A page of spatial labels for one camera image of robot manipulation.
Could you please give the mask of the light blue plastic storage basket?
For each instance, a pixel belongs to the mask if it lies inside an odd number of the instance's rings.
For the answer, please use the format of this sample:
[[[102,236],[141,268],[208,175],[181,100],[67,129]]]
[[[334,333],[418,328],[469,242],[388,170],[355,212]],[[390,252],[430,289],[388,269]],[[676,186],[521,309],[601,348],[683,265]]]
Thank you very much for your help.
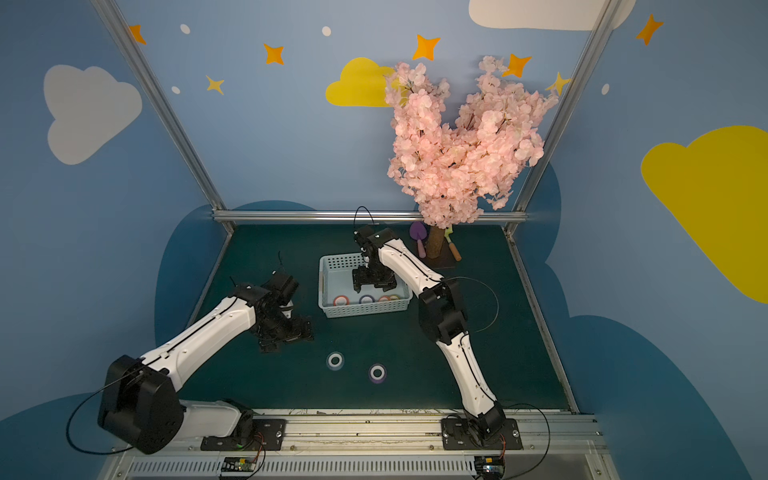
[[[318,306],[327,318],[404,311],[413,298],[407,284],[396,279],[396,287],[390,291],[363,285],[361,291],[353,288],[353,270],[364,265],[361,254],[326,255],[319,260]]]

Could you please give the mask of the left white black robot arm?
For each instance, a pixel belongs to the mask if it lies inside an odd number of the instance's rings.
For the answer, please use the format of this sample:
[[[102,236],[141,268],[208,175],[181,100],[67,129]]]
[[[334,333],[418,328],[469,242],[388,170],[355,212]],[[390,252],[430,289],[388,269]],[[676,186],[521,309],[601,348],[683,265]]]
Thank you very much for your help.
[[[263,353],[313,337],[311,322],[293,314],[298,282],[275,271],[262,285],[238,284],[201,320],[139,358],[108,368],[98,425],[144,454],[199,438],[208,450],[249,450],[259,432],[252,410],[235,401],[183,401],[191,376],[231,340],[253,334]]]

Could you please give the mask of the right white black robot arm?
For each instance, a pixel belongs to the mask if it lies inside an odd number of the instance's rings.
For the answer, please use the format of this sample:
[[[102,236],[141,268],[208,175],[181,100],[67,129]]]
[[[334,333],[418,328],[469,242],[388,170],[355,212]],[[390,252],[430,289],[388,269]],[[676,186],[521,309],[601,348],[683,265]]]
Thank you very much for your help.
[[[472,349],[459,282],[446,279],[413,254],[390,228],[354,231],[364,264],[353,270],[353,289],[372,285],[388,291],[402,280],[419,300],[419,325],[445,356],[458,385],[468,434],[479,445],[499,438],[504,408],[487,384]]]

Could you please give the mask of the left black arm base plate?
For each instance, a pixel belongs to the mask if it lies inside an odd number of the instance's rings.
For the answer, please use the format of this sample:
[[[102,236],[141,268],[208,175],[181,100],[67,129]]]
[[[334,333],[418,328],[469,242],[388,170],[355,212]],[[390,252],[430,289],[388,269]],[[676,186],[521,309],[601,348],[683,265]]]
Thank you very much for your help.
[[[232,433],[224,436],[206,436],[202,451],[279,451],[282,448],[287,421],[285,419],[241,419]]]

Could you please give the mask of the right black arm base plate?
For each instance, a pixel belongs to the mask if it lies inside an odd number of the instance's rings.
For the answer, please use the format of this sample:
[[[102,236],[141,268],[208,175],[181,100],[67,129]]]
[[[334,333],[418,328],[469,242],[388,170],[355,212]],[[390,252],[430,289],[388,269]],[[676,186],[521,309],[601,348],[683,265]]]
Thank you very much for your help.
[[[440,437],[447,451],[523,449],[520,429],[514,419],[507,419],[498,433],[482,437],[466,418],[450,415],[440,420]]]

